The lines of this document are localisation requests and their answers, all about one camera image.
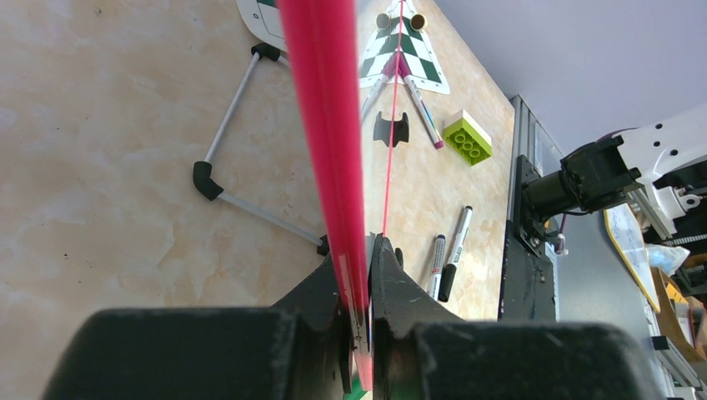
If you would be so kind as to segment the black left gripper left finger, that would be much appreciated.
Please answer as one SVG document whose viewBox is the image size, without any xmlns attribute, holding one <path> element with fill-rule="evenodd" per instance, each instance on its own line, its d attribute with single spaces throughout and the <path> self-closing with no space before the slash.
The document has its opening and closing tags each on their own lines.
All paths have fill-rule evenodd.
<svg viewBox="0 0 707 400">
<path fill-rule="evenodd" d="M 326 258 L 269 307 L 114 308 L 76 331 L 46 399 L 341 399 L 351 334 Z"/>
</svg>

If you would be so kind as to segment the pink-framed whiteboard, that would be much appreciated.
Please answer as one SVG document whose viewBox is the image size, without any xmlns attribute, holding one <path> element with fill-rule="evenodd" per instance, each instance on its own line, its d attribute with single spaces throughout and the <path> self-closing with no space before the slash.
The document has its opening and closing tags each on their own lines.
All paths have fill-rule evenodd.
<svg viewBox="0 0 707 400">
<path fill-rule="evenodd" d="M 293 81 L 362 387 L 374 387 L 370 264 L 385 229 L 399 1 L 280 1 Z"/>
</svg>

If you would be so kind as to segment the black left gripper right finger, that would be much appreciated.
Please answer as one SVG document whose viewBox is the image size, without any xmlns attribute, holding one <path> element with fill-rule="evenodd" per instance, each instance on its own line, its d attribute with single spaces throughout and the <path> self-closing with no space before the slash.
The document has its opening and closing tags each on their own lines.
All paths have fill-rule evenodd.
<svg viewBox="0 0 707 400">
<path fill-rule="evenodd" d="M 377 399 L 660 399 L 649 362 L 603 323 L 466 321 L 377 237 L 370 268 Z"/>
</svg>

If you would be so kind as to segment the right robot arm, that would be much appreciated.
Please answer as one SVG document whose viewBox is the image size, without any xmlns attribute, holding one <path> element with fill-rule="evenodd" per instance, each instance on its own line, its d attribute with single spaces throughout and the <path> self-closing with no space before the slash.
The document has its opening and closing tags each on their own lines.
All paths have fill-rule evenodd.
<svg viewBox="0 0 707 400">
<path fill-rule="evenodd" d="M 654 230 L 669 238 L 677 232 L 674 220 L 706 194 L 706 106 L 612 132 L 577 148 L 544 177 L 530 171 L 526 157 L 519 166 L 514 215 L 524 239 L 548 240 L 544 225 L 558 214 L 603 211 L 630 196 Z"/>
</svg>

